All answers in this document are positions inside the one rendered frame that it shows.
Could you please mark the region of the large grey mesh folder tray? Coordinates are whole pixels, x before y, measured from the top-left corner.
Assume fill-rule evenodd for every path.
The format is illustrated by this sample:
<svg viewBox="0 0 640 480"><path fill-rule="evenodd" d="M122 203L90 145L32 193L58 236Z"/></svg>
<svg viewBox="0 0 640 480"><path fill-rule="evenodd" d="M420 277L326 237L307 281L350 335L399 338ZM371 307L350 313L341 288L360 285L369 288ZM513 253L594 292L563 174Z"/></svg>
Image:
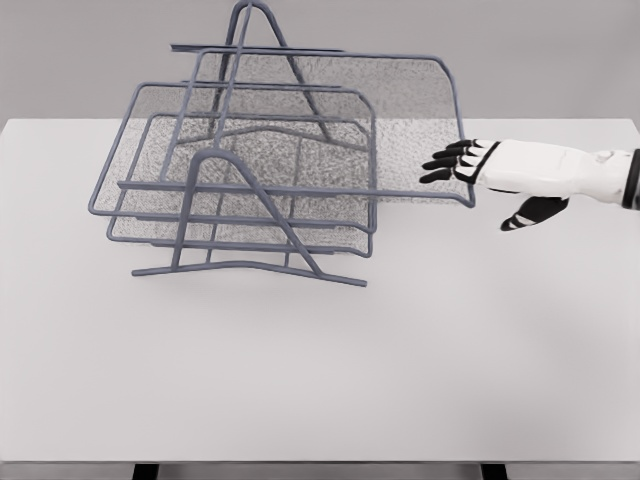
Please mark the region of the large grey mesh folder tray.
<svg viewBox="0 0 640 480"><path fill-rule="evenodd" d="M186 87L219 80L223 48L198 55ZM455 202L473 206L471 187L458 180L422 185L421 165L463 126L455 83L433 56L349 54L276 48L245 48L236 86L285 85L293 90L340 89L356 93L371 113L375 147L373 199Z"/></svg>

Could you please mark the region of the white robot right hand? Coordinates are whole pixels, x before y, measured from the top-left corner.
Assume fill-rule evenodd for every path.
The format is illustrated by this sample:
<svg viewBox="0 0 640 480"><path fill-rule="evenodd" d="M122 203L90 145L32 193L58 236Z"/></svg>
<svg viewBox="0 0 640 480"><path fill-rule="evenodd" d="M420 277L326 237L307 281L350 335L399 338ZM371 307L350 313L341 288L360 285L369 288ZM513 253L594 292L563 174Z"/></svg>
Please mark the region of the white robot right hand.
<svg viewBox="0 0 640 480"><path fill-rule="evenodd" d="M538 225L569 205L571 169L561 165L561 147L516 140L459 140L432 154L422 164L419 182L459 180L508 194L526 194L518 210L500 230Z"/></svg>

